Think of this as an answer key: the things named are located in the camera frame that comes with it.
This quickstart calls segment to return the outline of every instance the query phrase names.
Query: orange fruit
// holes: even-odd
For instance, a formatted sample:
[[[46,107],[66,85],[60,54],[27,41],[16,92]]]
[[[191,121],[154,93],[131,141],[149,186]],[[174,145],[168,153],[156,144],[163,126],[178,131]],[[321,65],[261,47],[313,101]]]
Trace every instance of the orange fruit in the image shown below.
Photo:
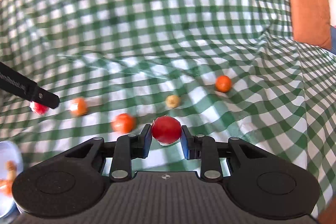
[[[70,105],[70,111],[75,116],[82,116],[87,113],[87,104],[84,98],[73,99]]]
[[[135,119],[127,113],[117,115],[112,122],[112,129],[121,133],[130,133],[134,126]]]
[[[216,79],[215,86],[220,92],[228,92],[232,87],[232,82],[226,75],[221,75]]]

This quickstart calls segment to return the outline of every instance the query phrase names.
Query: orange cushion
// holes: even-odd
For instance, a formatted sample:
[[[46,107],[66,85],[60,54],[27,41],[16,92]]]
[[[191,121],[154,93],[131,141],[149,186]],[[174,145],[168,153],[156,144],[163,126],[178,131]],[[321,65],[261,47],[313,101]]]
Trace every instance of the orange cushion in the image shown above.
[[[294,40],[331,49],[328,0],[290,0]]]

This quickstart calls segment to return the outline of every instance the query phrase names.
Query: checkered tablecloth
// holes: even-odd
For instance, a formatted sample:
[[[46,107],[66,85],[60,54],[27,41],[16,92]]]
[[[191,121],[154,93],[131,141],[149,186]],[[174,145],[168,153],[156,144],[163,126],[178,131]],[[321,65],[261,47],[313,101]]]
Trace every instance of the checkered tablecloth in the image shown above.
[[[3,94],[0,138],[33,165],[93,136],[116,140],[110,121],[137,129],[170,115],[192,134],[238,136],[307,168],[319,180],[317,215],[336,189],[336,58],[294,42],[289,0],[1,0],[0,59],[61,104],[46,116]],[[228,75],[233,88],[214,90]],[[181,97],[168,110],[165,98]],[[69,101],[87,98],[74,118]],[[134,170],[199,170],[180,143],[153,141]],[[228,174],[223,162],[223,172]]]

